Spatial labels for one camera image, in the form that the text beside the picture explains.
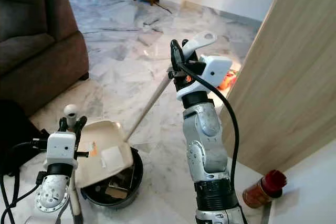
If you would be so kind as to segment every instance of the white marble tile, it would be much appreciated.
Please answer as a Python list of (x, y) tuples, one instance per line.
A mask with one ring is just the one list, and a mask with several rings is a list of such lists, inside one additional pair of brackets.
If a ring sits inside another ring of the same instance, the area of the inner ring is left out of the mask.
[[(77, 104), (88, 122), (117, 121), (127, 132), (166, 74), (172, 39), (181, 42), (199, 31), (212, 30), (218, 41), (197, 53), (226, 55), (241, 62), (256, 34), (253, 28), (222, 18), (206, 7), (170, 8), (170, 14), (142, 1), (70, 2), (88, 48), (90, 80), (76, 83), (31, 117), (38, 128), (50, 132), (58, 128), (63, 108), (70, 103)], [(186, 162), (182, 112), (170, 83), (130, 139), (144, 163), (138, 198), (125, 209), (112, 211), (93, 206), (80, 196), (85, 223), (195, 223), (195, 192)], [(20, 194), (33, 187), (43, 160), (44, 154), (40, 154), (22, 167)], [(238, 164), (237, 191), (243, 191), (259, 176)], [(5, 178), (8, 192), (13, 190), (11, 182), (11, 178)], [(24, 223), (31, 214), (32, 200), (28, 197), (14, 209), (17, 223)], [(260, 209), (243, 208), (249, 223), (260, 223)], [(71, 217), (69, 209), (64, 217)]]

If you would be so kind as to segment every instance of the sofa cushion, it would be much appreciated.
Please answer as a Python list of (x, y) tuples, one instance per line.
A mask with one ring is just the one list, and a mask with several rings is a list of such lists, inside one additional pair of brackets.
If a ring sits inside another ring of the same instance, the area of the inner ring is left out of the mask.
[(48, 34), (14, 37), (0, 42), (0, 75), (41, 52), (55, 40)]
[(45, 0), (0, 0), (0, 41), (46, 32)]

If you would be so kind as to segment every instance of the black bag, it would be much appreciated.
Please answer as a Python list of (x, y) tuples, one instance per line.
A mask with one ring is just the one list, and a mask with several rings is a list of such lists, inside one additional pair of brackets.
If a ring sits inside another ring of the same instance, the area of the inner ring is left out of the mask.
[(0, 100), (0, 144), (3, 154), (0, 155), (0, 170), (4, 174), (13, 175), (25, 162), (36, 156), (40, 151), (30, 146), (18, 148), (6, 157), (8, 150), (14, 145), (30, 142), (33, 138), (47, 138), (45, 130), (39, 131), (25, 115), (20, 106), (8, 100)]

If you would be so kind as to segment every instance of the beige dustpan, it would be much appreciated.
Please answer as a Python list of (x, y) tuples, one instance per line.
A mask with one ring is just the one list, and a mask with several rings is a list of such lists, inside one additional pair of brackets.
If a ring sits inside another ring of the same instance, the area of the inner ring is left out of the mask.
[(83, 188), (111, 177), (133, 164), (131, 147), (119, 123), (108, 120), (87, 124), (81, 132), (76, 187)]

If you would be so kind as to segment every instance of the sofa armrest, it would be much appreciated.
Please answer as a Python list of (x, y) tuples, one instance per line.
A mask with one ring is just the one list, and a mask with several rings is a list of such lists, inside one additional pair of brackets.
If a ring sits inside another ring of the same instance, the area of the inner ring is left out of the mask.
[(69, 0), (46, 0), (48, 33), (60, 41), (78, 30)]

